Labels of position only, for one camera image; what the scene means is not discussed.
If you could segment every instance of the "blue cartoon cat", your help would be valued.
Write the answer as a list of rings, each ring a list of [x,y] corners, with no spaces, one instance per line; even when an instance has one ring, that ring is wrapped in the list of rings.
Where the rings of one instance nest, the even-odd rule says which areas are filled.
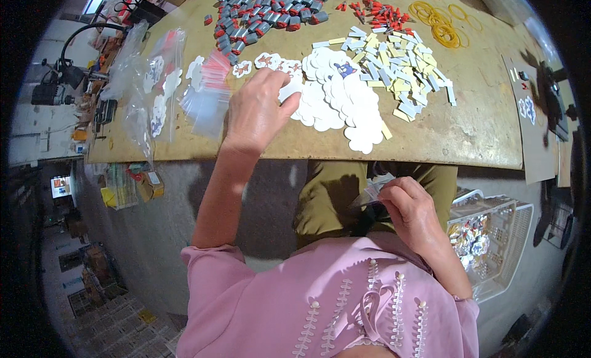
[[[353,67],[351,67],[351,65],[349,64],[349,62],[345,62],[344,65],[339,65],[338,63],[335,63],[335,67],[337,69],[337,71],[339,71],[339,74],[345,78],[346,76],[350,75],[350,74],[354,74],[355,72],[357,72],[356,69],[354,69]]]

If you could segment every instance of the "hand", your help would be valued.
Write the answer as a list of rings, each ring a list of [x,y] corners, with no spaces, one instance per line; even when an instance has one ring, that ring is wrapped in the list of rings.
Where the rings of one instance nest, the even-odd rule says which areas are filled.
[[[413,252],[427,257],[449,246],[431,195],[412,177],[390,181],[382,187],[378,199],[388,210],[396,233]]]
[[[290,81],[288,74],[267,67],[248,80],[230,98],[224,144],[258,158],[300,105],[299,92],[278,105],[279,89]]]

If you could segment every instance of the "wall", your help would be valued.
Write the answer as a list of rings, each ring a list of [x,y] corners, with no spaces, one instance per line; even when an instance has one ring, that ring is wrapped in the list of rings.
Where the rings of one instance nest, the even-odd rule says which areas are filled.
[[[70,138],[78,122],[76,107],[34,106],[30,102],[33,87],[49,70],[39,65],[41,60],[47,58],[47,62],[53,64],[60,57],[67,38],[84,25],[81,22],[53,20],[39,42],[15,107],[8,153],[10,165],[35,166],[38,160],[79,155],[74,151],[74,142]],[[94,32],[93,29],[83,31],[67,48],[66,58],[72,59],[74,66],[86,67],[90,60],[98,57],[99,52],[88,45]],[[80,95],[80,91],[70,89],[70,92],[74,96]]]

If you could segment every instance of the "pink blouse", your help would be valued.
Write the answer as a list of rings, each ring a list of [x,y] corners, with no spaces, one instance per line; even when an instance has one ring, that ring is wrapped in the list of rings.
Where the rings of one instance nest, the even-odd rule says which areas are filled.
[[[477,357],[478,306],[450,295],[398,236],[338,237],[255,273],[235,246],[181,251],[188,322],[177,357],[331,357],[359,344]]]

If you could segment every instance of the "white embroidery trim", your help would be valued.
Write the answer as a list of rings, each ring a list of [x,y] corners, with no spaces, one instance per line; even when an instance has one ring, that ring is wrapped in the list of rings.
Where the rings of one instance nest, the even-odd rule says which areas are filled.
[[[368,290],[374,289],[375,283],[378,280],[378,262],[375,259],[369,260],[369,270],[368,270]]]
[[[335,314],[333,315],[333,318],[330,321],[329,325],[326,327],[326,329],[324,329],[325,335],[322,337],[322,340],[326,340],[326,342],[321,345],[321,347],[324,348],[324,351],[320,353],[321,356],[325,356],[329,353],[330,349],[335,348],[335,346],[331,344],[331,341],[334,341],[336,339],[335,323],[340,313],[343,311],[344,306],[347,305],[347,295],[350,295],[350,292],[348,290],[351,290],[349,284],[352,283],[353,281],[346,278],[343,280],[343,284],[340,286],[342,290],[339,292],[339,297],[336,298],[337,308],[335,310]]]
[[[427,302],[422,301],[418,305],[418,329],[417,329],[417,346],[415,347],[414,351],[414,358],[421,358],[423,356],[423,352],[425,351],[425,326],[427,324]]]
[[[392,328],[393,335],[390,337],[390,340],[392,340],[390,341],[390,345],[397,347],[403,345],[400,340],[403,339],[402,332],[404,331],[403,318],[401,316],[404,285],[404,273],[400,273],[396,278],[396,292],[392,300],[392,322],[394,323],[394,328]]]
[[[316,329],[314,323],[318,322],[318,320],[314,318],[314,316],[317,316],[319,314],[318,308],[320,308],[320,304],[317,301],[315,301],[314,303],[310,304],[310,308],[311,309],[308,311],[309,316],[306,317],[306,321],[308,321],[308,323],[304,325],[305,330],[300,333],[301,336],[298,338],[298,341],[300,341],[300,343],[295,345],[295,348],[298,350],[294,350],[291,353],[294,355],[294,358],[306,356],[306,354],[304,353],[304,350],[308,350],[308,346],[306,345],[306,343],[312,342],[312,340],[310,340],[308,336],[314,336],[314,332],[312,332],[312,330]]]

